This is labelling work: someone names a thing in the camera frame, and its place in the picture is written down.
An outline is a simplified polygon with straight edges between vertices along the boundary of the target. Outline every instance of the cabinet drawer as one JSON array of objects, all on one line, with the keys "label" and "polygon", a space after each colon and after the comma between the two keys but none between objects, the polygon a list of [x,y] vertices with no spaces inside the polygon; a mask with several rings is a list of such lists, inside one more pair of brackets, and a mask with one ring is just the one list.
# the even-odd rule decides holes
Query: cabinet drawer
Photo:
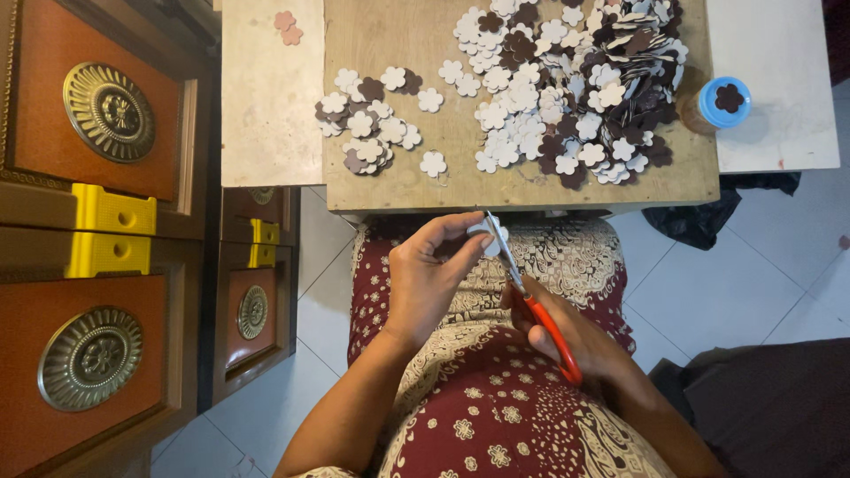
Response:
[{"label": "cabinet drawer", "polygon": [[72,237],[0,227],[2,478],[106,476],[195,416],[200,243],[64,279]]},{"label": "cabinet drawer", "polygon": [[74,229],[71,185],[156,199],[157,235],[202,238],[211,72],[120,3],[0,0],[0,221]]},{"label": "cabinet drawer", "polygon": [[275,248],[274,267],[257,269],[246,267],[250,251],[249,244],[220,243],[214,355],[209,358],[210,406],[294,351],[290,344],[292,249]]},{"label": "cabinet drawer", "polygon": [[251,219],[260,219],[280,225],[280,245],[294,246],[299,199],[298,188],[223,188],[221,240],[255,242]]}]

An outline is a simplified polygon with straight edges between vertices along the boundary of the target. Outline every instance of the scissors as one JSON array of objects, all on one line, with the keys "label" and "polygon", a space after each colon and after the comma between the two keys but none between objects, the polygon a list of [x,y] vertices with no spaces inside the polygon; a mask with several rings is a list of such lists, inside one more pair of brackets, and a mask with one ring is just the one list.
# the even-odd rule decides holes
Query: scissors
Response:
[{"label": "scissors", "polygon": [[537,324],[542,325],[547,332],[549,332],[549,335],[552,336],[552,340],[555,341],[555,347],[558,348],[558,353],[561,355],[561,359],[564,362],[563,365],[558,364],[558,367],[561,369],[561,373],[563,373],[567,380],[569,380],[575,387],[580,387],[581,370],[579,369],[578,363],[575,361],[575,357],[573,357],[572,351],[570,351],[570,347],[567,345],[567,341],[564,339],[564,336],[560,329],[558,329],[555,321],[552,320],[552,316],[546,312],[546,308],[543,307],[543,304],[537,302],[535,298],[525,290],[525,287],[523,287],[523,281],[522,277],[519,275],[517,263],[513,260],[511,250],[507,248],[507,242],[505,241],[505,237],[502,235],[502,231],[496,224],[493,214],[491,214],[490,211],[485,212],[487,214],[487,223],[490,226],[490,229],[494,232],[496,240],[499,242],[499,248],[501,249],[499,252],[499,260],[501,261],[501,265],[507,271],[508,280],[510,280],[513,284],[514,290],[522,294],[523,301],[526,305],[528,305],[531,315],[534,316]]}]

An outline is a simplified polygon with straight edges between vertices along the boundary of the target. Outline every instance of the scissor blade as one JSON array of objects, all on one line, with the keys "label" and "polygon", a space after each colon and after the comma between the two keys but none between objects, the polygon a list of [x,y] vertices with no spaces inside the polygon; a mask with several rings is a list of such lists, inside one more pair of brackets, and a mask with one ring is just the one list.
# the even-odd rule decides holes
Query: scissor blade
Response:
[{"label": "scissor blade", "polygon": [[513,285],[525,296],[522,276],[519,274],[516,261],[513,260],[511,250],[507,248],[505,236],[502,235],[502,230],[499,229],[498,225],[496,225],[496,220],[493,218],[493,214],[490,211],[486,211],[486,214],[487,223],[490,225],[490,229],[494,231],[493,236],[499,243],[499,260],[501,261],[501,265],[505,268],[507,277],[511,280],[511,282],[513,282]]}]

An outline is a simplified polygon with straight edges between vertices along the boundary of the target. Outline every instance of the blue jar lid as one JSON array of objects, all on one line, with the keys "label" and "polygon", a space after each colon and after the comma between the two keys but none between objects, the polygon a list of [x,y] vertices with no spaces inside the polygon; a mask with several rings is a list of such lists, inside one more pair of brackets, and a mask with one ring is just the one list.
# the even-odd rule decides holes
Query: blue jar lid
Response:
[{"label": "blue jar lid", "polygon": [[[730,84],[738,87],[738,93],[744,97],[744,104],[741,105],[735,113],[721,110],[715,105],[715,101],[717,101],[717,89]],[[752,103],[750,98],[750,89],[747,88],[744,82],[740,81],[738,78],[715,78],[706,83],[700,90],[700,112],[709,123],[718,128],[732,128],[738,126],[750,115],[751,109]]]}]

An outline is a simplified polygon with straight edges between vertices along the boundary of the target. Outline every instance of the white tile floor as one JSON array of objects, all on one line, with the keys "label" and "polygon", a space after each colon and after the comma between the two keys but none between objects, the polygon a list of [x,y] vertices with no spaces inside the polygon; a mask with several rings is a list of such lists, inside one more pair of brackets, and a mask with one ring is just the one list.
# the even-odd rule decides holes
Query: white tile floor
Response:
[{"label": "white tile floor", "polygon": [[[794,197],[744,197],[709,252],[662,236],[640,213],[612,219],[626,256],[634,359],[685,365],[713,347],[850,337],[850,83],[835,90],[843,168],[808,171]],[[310,408],[345,372],[354,230],[302,190],[296,355],[157,445],[155,478],[271,476]],[[239,470],[250,468],[240,466]]]}]

